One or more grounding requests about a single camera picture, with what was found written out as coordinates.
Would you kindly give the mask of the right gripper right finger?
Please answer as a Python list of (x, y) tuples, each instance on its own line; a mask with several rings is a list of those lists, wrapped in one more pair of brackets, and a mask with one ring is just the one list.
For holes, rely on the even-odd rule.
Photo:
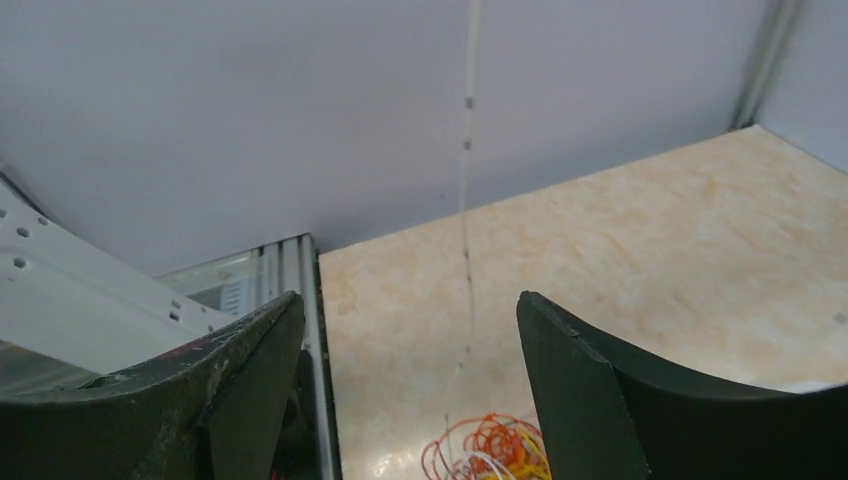
[(790, 393), (664, 359), (523, 292), (517, 324), (556, 479), (843, 479), (847, 389)]

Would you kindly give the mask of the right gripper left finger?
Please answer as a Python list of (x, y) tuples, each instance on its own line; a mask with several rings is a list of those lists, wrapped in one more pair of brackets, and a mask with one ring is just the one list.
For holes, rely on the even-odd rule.
[(217, 331), (74, 389), (1, 400), (5, 479), (266, 479), (305, 331), (288, 292)]

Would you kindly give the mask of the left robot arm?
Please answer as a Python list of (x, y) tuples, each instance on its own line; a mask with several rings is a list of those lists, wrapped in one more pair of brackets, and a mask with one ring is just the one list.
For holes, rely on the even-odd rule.
[(123, 264), (1, 190), (1, 338), (107, 374), (233, 322)]

